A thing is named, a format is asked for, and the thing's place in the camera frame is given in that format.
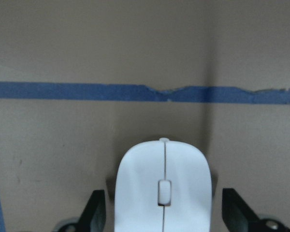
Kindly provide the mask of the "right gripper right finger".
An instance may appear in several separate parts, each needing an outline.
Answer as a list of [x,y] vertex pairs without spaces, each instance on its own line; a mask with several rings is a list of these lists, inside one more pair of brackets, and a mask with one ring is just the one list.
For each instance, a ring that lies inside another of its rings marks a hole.
[[222,219],[229,232],[262,232],[261,220],[233,188],[222,192]]

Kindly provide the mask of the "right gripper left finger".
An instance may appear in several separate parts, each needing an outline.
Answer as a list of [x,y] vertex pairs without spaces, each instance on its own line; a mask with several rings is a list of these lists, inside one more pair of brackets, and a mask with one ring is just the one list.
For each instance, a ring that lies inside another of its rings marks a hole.
[[94,190],[78,220],[79,232],[102,232],[106,223],[104,190]]

